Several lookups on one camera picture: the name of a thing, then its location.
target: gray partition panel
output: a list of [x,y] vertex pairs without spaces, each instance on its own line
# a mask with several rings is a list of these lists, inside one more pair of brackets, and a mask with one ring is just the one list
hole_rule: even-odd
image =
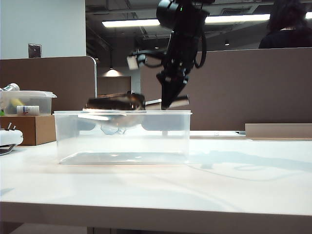
[[[244,130],[245,123],[312,122],[312,48],[213,51],[194,68],[192,130]],[[161,97],[160,69],[141,68],[142,93]]]
[[52,110],[81,110],[97,95],[96,64],[88,56],[0,60],[0,87],[17,83],[21,90],[51,91]]

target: plastic lid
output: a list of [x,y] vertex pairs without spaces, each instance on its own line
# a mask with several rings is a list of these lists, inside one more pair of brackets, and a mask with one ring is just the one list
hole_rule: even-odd
[[54,111],[54,115],[191,115],[190,110],[141,110],[141,111],[120,111],[120,110],[100,110],[100,111]]
[[36,90],[22,90],[22,91],[2,91],[1,95],[6,98],[11,97],[42,97],[42,98],[57,98],[55,94],[48,91],[36,91]]

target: transparent plastic bin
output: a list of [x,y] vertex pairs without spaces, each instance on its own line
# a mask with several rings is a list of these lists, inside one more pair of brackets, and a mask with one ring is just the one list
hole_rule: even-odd
[[60,164],[188,162],[191,111],[55,111]]
[[52,92],[46,91],[2,91],[0,92],[0,107],[5,116],[17,116],[18,106],[38,106],[36,115],[51,115]]

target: ceiling light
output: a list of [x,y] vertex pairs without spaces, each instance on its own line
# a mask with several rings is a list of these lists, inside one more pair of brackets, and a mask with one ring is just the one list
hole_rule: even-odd
[[312,12],[308,12],[306,14],[306,19],[312,19]]
[[135,26],[157,26],[160,25],[157,19],[117,20],[103,21],[103,25],[110,27],[135,27]]
[[270,18],[270,14],[263,15],[242,15],[242,16],[211,16],[205,20],[206,24],[213,23],[231,23],[246,21],[266,21]]
[[110,69],[106,73],[104,73],[105,77],[120,77],[122,76],[122,73],[119,71],[116,71],[115,69]]
[[[209,16],[206,24],[232,23],[232,22],[252,22],[269,20],[270,14],[262,15],[241,15],[241,16]],[[306,14],[306,19],[312,19],[312,12]],[[138,27],[138,26],[157,26],[160,25],[157,19],[135,19],[135,20],[116,20],[103,21],[105,27]]]

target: air vent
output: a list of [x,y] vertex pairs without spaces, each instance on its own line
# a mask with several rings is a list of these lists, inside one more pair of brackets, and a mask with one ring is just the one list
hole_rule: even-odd
[[248,13],[249,8],[244,8],[244,9],[227,9],[224,8],[221,12],[222,16],[237,16],[237,15],[245,15]]

